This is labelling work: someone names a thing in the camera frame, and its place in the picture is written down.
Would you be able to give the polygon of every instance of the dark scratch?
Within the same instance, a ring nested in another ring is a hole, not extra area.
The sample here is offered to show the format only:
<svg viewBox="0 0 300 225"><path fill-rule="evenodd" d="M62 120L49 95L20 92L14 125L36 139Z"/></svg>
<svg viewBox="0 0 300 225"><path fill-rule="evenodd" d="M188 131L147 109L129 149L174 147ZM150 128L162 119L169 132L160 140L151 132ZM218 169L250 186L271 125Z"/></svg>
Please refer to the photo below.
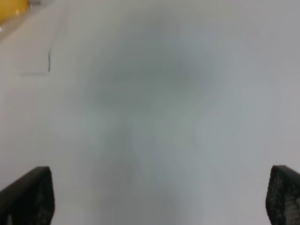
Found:
<svg viewBox="0 0 300 225"><path fill-rule="evenodd" d="M49 50L48 53L48 73L50 73L51 70L51 49Z"/></svg>

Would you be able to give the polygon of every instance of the gray floor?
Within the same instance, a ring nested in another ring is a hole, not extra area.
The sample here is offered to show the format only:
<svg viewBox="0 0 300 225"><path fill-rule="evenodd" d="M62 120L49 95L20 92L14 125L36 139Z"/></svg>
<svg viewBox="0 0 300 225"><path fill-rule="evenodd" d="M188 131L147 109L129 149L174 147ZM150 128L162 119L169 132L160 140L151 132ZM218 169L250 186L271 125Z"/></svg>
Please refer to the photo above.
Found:
<svg viewBox="0 0 300 225"><path fill-rule="evenodd" d="M53 224L268 224L271 166L300 169L299 4L243 2L70 2L51 73L7 81L0 177L50 165Z"/></svg>

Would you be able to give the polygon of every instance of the white wall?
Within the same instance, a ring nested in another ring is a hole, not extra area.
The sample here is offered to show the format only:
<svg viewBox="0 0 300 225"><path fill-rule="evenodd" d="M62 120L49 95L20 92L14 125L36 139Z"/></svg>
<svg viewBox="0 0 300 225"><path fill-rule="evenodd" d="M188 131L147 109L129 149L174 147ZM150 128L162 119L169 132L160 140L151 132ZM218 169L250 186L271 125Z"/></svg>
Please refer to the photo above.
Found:
<svg viewBox="0 0 300 225"><path fill-rule="evenodd" d="M299 6L70 1L50 74L1 67L1 186L49 165L53 224L269 224L271 166L300 171Z"/></svg>

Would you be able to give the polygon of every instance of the white floor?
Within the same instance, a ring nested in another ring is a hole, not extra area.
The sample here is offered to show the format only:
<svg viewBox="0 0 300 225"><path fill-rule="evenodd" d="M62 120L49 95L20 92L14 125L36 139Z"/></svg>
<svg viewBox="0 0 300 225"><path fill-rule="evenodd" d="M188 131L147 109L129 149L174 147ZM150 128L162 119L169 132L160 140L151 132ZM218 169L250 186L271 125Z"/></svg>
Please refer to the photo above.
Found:
<svg viewBox="0 0 300 225"><path fill-rule="evenodd" d="M299 6L54 2L0 44L0 188L49 165L54 225L270 224L271 166L300 171Z"/></svg>

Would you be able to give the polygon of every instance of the yellow object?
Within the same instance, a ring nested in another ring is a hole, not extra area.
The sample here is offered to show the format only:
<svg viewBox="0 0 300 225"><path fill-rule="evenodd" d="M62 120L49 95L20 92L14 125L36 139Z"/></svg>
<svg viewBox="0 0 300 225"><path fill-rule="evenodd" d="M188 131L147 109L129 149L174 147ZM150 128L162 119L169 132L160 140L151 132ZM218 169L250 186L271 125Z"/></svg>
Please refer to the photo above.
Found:
<svg viewBox="0 0 300 225"><path fill-rule="evenodd" d="M27 0L0 0L0 23L10 17L23 14L27 7Z"/></svg>

